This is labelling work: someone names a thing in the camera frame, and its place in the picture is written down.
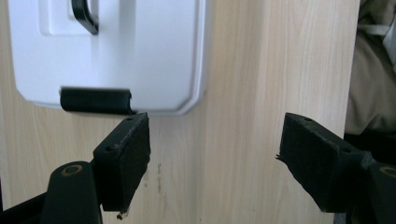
wood grain surface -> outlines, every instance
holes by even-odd
[[[213,1],[205,97],[185,116],[150,117],[151,161],[124,223],[332,223],[275,156],[287,111],[343,133],[358,7],[357,0]],[[55,168],[90,161],[122,119],[42,108],[20,96],[5,0],[0,82],[5,207],[44,192]],[[119,223],[115,215],[105,213],[104,222]]]

white object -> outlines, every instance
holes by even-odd
[[[71,0],[9,0],[18,91],[60,107],[62,87],[128,89],[132,110],[183,114],[205,90],[206,0],[91,0],[99,34]]]
[[[382,45],[388,53],[393,71],[396,73],[396,14],[391,26],[387,25],[358,25],[358,30],[368,35],[382,35]]]

black handle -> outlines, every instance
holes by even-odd
[[[99,23],[92,17],[87,0],[72,0],[72,8],[76,20],[91,34],[97,35],[99,32]]]

black plastic part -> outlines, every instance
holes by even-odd
[[[371,151],[376,161],[396,165],[396,136],[394,134],[345,134],[344,140],[360,150]]]
[[[78,169],[70,173],[67,167]],[[93,170],[88,162],[70,162],[52,173],[40,223],[102,223]]]
[[[0,214],[0,223],[38,223],[46,193],[9,208]]]
[[[396,166],[376,163],[368,174],[367,191],[377,223],[396,223]]]
[[[72,0],[73,13],[76,20],[91,34],[99,33],[99,23],[92,17],[87,0]]]
[[[312,119],[287,113],[277,159],[323,212],[342,213],[353,204],[371,155]]]
[[[62,88],[61,106],[65,111],[132,115],[128,90]]]
[[[150,155],[146,113],[123,120],[93,152],[99,200],[105,211],[127,213]]]

fabric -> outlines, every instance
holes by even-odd
[[[359,24],[391,26],[396,0],[363,0]],[[383,44],[383,36],[356,36],[346,133],[396,133],[396,74]]]

